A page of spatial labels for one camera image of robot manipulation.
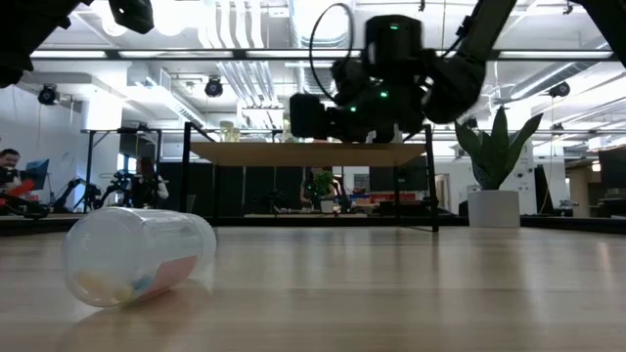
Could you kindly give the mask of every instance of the person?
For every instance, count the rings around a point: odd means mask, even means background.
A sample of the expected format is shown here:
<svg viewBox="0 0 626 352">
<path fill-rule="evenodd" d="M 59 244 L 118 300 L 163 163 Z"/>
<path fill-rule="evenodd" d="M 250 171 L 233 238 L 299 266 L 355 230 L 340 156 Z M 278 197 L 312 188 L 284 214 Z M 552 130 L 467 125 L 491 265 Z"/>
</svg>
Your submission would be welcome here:
<svg viewBox="0 0 626 352">
<path fill-rule="evenodd" d="M 317 194 L 313 190 L 313 180 L 317 175 L 324 171 L 332 172 L 332 169 L 330 167 L 311 167 L 311 170 L 304 178 L 304 181 L 302 181 L 302 185 L 300 186 L 300 201 L 302 202 L 302 207 L 319 209 L 321 207 L 322 200 L 335 199 L 335 185 L 333 182 L 328 184 L 328 188 L 323 194 Z"/>
<path fill-rule="evenodd" d="M 152 159 L 146 156 L 137 160 L 137 173 L 128 186 L 130 198 L 136 208 L 156 205 L 155 190 L 158 198 L 169 198 L 163 179 L 160 176 L 156 179 L 155 165 Z"/>
<path fill-rule="evenodd" d="M 22 185 L 20 172 L 16 169 L 20 153 L 13 149 L 0 152 L 0 192 L 7 192 Z"/>
</svg>

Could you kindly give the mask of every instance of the wooden tabletop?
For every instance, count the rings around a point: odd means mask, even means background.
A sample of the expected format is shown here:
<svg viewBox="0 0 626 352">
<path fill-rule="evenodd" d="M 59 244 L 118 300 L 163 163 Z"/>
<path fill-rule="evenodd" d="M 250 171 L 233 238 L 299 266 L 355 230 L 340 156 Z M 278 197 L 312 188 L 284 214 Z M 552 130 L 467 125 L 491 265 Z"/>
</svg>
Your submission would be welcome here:
<svg viewBox="0 0 626 352">
<path fill-rule="evenodd" d="M 425 145 L 196 142 L 192 152 L 222 166 L 401 166 Z"/>
<path fill-rule="evenodd" d="M 217 261 L 142 305 L 66 290 L 63 234 L 0 238 L 6 352 L 609 352 L 626 238 L 542 229 L 217 229 Z"/>
</svg>

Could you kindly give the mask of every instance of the pink label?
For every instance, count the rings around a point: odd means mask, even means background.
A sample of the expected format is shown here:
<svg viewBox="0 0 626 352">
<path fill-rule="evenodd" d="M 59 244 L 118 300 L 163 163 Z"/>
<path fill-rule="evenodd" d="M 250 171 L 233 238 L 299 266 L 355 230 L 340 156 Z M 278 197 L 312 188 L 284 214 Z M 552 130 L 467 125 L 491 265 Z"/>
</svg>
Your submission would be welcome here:
<svg viewBox="0 0 626 352">
<path fill-rule="evenodd" d="M 154 297 L 169 287 L 185 281 L 194 270 L 197 260 L 198 257 L 192 255 L 162 263 L 158 266 L 150 287 L 141 295 L 140 299 Z"/>
</svg>

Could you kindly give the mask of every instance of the clear plastic cup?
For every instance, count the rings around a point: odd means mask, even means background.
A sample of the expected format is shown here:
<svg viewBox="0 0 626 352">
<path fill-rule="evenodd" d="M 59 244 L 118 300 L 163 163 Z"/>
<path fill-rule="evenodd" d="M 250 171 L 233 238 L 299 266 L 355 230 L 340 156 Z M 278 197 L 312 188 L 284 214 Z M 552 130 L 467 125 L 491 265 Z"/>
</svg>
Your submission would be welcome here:
<svg viewBox="0 0 626 352">
<path fill-rule="evenodd" d="M 194 214 L 108 207 L 67 233 L 67 288 L 84 303 L 114 307 L 185 281 L 215 255 L 215 234 Z"/>
</svg>

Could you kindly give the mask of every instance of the man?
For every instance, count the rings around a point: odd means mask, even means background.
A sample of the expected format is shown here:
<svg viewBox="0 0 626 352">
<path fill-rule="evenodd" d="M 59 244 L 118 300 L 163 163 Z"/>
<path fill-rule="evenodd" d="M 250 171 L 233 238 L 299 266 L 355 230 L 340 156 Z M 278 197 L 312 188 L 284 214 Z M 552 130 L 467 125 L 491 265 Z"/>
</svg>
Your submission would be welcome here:
<svg viewBox="0 0 626 352">
<path fill-rule="evenodd" d="M 20 153 L 6 149 L 0 152 L 0 192 L 7 192 L 22 184 L 20 172 L 16 170 L 20 162 Z"/>
</svg>

